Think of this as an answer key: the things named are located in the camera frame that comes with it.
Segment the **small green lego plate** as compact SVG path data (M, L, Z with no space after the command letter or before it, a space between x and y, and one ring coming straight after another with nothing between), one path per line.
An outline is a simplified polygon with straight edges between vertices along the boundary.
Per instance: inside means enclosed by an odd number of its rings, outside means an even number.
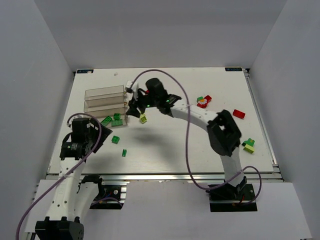
M127 150L126 150L126 149L123 149L123 150L122 150L122 157L126 157L126 155L127 155Z

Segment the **green square lego brick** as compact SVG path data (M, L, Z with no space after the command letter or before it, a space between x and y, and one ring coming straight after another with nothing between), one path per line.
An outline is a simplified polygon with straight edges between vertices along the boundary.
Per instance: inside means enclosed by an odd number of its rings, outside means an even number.
M114 135L114 136L112 137L112 139L111 139L111 142L112 142L113 144L118 144L119 141L120 141L120 137L119 137L119 136L116 136L116 135Z

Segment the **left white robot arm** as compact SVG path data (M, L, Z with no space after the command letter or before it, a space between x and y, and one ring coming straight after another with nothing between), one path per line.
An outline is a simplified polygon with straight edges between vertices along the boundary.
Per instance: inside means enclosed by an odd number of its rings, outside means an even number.
M35 224L35 234L40 240L82 240L85 228L83 218L92 201L99 195L99 178L80 186L86 160L103 145L112 130L104 127L97 118L85 113L67 120L71 132L62 140L58 180L33 203L34 207L50 191L53 199L43 220Z

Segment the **red rectangular lego brick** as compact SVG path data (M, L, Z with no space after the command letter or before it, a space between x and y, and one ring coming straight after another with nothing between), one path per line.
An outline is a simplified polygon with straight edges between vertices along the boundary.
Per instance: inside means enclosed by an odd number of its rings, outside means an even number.
M239 119L244 119L246 116L246 114L244 112L237 110L237 109L234 109L232 114L233 114L233 116L235 116Z

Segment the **green L-shaped lego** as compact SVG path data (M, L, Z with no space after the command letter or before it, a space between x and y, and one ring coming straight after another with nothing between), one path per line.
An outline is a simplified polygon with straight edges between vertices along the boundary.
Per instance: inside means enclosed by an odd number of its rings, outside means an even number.
M113 118L110 116L107 116L106 118L104 118L100 123L101 125L103 125L104 127L106 127L108 124L110 124L113 121Z

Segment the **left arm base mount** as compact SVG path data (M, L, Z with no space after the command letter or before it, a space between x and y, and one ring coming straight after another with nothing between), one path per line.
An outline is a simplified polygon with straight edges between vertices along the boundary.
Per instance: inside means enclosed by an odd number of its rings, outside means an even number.
M97 174L85 175L78 185L77 194L84 189L86 183L92 183L98 190L98 194L93 199L90 209L93 210L121 210L121 190L122 186L119 184L105 183L103 178Z

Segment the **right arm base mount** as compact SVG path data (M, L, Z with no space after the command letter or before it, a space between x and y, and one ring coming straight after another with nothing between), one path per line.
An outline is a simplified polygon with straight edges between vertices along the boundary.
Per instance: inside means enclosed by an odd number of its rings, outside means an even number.
M209 197L209 206L212 213L257 212L258 207L254 200L255 192L252 184L235 194L232 190L220 187L205 191Z

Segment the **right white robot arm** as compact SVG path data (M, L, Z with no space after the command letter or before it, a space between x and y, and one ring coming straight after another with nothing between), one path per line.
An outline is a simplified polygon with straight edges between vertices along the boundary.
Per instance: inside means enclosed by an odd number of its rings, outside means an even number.
M132 94L127 115L139 118L147 108L157 108L162 114L181 119L200 127L208 133L211 148L220 156L225 185L222 189L234 195L240 193L247 180L240 161L242 136L232 115L227 110L214 112L187 103L186 99L169 94L158 78L146 82L147 90L138 83L128 81L125 90Z

